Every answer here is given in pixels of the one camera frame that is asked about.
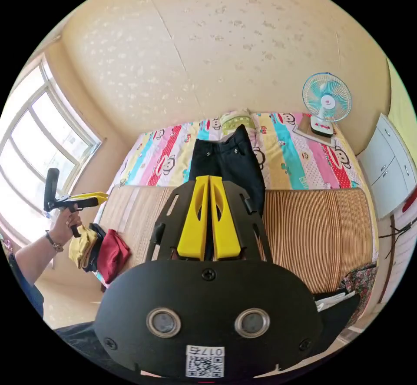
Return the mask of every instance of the camera lens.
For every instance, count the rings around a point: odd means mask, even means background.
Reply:
[[[181,320],[169,308],[155,308],[146,317],[146,326],[155,336],[167,339],[180,331]]]
[[[254,339],[268,330],[269,323],[269,316],[264,310],[250,308],[239,314],[235,321],[235,330],[242,337]]]

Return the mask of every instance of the white cloth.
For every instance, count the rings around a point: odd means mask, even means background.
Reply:
[[[316,301],[317,311],[323,311],[330,307],[333,307],[334,305],[350,298],[355,295],[355,291],[352,291],[351,293],[347,294],[345,292],[341,292],[340,294],[333,295],[332,297],[327,297],[320,299]]]

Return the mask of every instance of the window frame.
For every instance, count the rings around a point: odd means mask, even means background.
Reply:
[[[82,174],[86,164],[88,161],[92,158],[94,153],[97,151],[97,149],[102,144],[102,139],[97,136],[96,132],[91,129],[88,123],[83,123],[88,128],[88,132],[82,128],[82,126],[79,125],[77,122],[77,119],[73,117],[71,112],[68,110],[68,108],[65,105],[65,102],[61,100],[61,97],[57,94],[57,91],[55,90],[55,87],[58,87],[57,83],[55,82],[53,76],[48,77],[48,74],[46,73],[46,59],[44,56],[42,56],[35,65],[25,74],[23,79],[19,82],[18,85],[14,86],[13,91],[21,84],[21,82],[36,68],[39,67],[40,72],[42,74],[44,84],[38,88],[27,100],[23,103],[21,108],[17,111],[17,113],[14,115],[13,119],[7,126],[7,129],[3,135],[1,135],[0,139],[0,155],[3,152],[3,149],[5,147],[5,144],[7,141],[10,142],[14,152],[18,155],[20,160],[24,163],[24,165],[31,171],[41,182],[45,183],[46,178],[40,174],[29,162],[27,158],[24,157],[23,153],[19,150],[16,143],[14,142],[12,138],[12,132],[16,128],[17,124],[20,122],[22,117],[28,112],[32,119],[35,121],[36,125],[39,127],[41,132],[44,134],[44,136],[49,140],[50,143],[54,146],[55,149],[57,149],[62,155],[64,155],[71,163],[74,164],[74,167],[70,174],[68,175],[68,178],[65,180],[65,183],[61,190],[57,190],[57,195],[63,196],[70,194],[72,189],[75,186],[75,183],[77,182],[79,176]],[[54,107],[58,111],[58,113],[62,116],[62,118],[68,123],[68,125],[71,127],[71,129],[75,132],[75,134],[87,145],[85,151],[83,152],[81,158],[77,160],[75,157],[73,157],[61,144],[52,136],[52,134],[46,129],[40,118],[35,113],[35,110],[33,109],[33,104],[43,95],[47,94],[52,101]],[[0,174],[6,181],[6,183],[9,185],[9,187],[19,196],[21,200],[23,200],[30,208],[32,208],[34,211],[44,215],[44,211],[40,210],[35,204],[33,204],[29,199],[27,199],[17,187],[13,185],[13,183],[9,180],[6,173],[4,172],[4,169],[0,165]],[[22,246],[29,245],[31,242],[26,239],[23,235],[21,235],[0,213],[0,223],[4,226],[4,228],[9,231],[19,242],[22,243]]]

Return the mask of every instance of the qr code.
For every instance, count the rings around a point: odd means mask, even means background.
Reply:
[[[185,375],[191,378],[223,378],[224,348],[187,346]]]

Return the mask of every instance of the red cloth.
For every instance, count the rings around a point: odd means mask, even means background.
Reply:
[[[115,230],[109,229],[101,243],[97,258],[97,269],[106,284],[116,278],[130,255],[130,249],[126,243]]]
[[[410,195],[408,200],[405,202],[404,207],[403,207],[403,212],[406,212],[411,207],[411,204],[415,201],[416,198],[417,198],[417,188],[414,190],[414,192]]]

